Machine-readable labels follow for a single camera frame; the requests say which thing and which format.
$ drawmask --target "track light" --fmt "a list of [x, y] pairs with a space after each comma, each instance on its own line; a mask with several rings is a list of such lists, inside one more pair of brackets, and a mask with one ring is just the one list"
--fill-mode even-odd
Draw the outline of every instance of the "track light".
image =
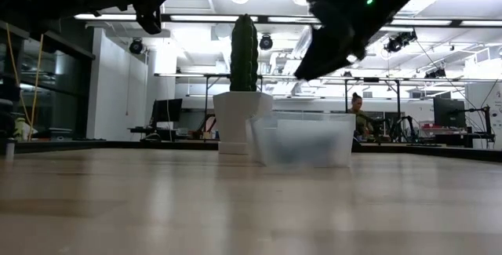
[[446, 71], [444, 68], [438, 68], [433, 71], [428, 71], [424, 78], [445, 78]]
[[145, 50], [146, 49], [143, 45], [143, 39], [141, 39], [141, 38], [133, 39], [133, 42], [129, 46], [129, 51], [132, 54], [140, 55], [140, 54], [143, 54]]
[[263, 35], [260, 40], [260, 49], [262, 50], [270, 50], [272, 46], [274, 45], [274, 42], [272, 41], [272, 38], [270, 35]]
[[389, 53], [397, 53], [403, 47], [408, 46], [413, 40], [417, 40], [417, 33], [415, 31], [401, 32], [398, 36], [389, 38], [389, 42], [384, 49]]

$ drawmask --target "person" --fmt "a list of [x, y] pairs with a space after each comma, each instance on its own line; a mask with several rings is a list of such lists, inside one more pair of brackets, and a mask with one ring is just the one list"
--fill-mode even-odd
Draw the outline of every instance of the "person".
[[368, 136], [369, 133], [373, 132], [373, 127], [369, 123], [369, 118], [367, 118], [366, 113], [361, 110], [362, 107], [362, 97], [357, 93], [352, 94], [352, 108], [348, 110], [349, 113], [355, 114], [355, 132], [359, 139], [363, 139]]

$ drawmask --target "computer monitor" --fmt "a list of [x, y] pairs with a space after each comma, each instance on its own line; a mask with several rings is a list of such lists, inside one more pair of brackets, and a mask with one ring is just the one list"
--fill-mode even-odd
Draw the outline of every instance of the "computer monitor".
[[153, 127], [157, 122], [179, 122], [181, 104], [183, 99], [156, 100], [151, 112], [151, 123]]
[[466, 127], [464, 102], [435, 97], [434, 120], [437, 126]]

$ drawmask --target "yellow object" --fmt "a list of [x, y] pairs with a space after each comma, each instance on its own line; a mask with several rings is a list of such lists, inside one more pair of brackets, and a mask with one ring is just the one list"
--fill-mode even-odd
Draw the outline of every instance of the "yellow object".
[[33, 97], [33, 105], [31, 106], [31, 125], [28, 134], [28, 141], [31, 141], [31, 134], [33, 134], [33, 127], [35, 126], [35, 107], [37, 105], [37, 92], [38, 92], [38, 75], [40, 74], [40, 64], [42, 63], [42, 47], [44, 46], [44, 34], [40, 36], [40, 50], [38, 51], [38, 64], [37, 75], [35, 76], [35, 96]]
[[22, 141], [24, 136], [24, 123], [26, 120], [24, 118], [16, 119], [16, 130], [14, 131], [14, 137], [17, 141]]
[[[13, 71], [14, 71], [14, 77], [16, 78], [16, 84], [17, 84], [17, 87], [20, 87], [20, 78], [19, 78], [19, 75], [17, 74], [17, 69], [16, 69], [16, 60], [14, 58], [14, 52], [13, 52], [13, 44], [12, 44], [12, 41], [10, 39], [10, 28], [9, 28], [9, 24], [6, 24], [7, 26], [7, 42], [9, 43], [9, 50], [10, 50], [10, 59], [11, 61], [13, 62]], [[23, 94], [21, 93], [20, 94], [20, 98], [21, 98], [21, 104], [23, 105], [23, 109], [24, 109], [24, 114], [26, 116], [26, 119], [28, 120], [28, 125], [31, 126], [31, 120], [30, 120], [30, 116], [28, 115], [28, 111], [26, 109], [26, 104], [24, 103], [24, 98], [23, 98]]]

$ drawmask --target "transparent plastic bin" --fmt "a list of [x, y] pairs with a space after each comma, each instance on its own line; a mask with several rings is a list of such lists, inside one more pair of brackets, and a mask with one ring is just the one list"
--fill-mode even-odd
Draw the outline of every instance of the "transparent plastic bin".
[[249, 155], [266, 166], [350, 167], [353, 114], [275, 112], [247, 121]]

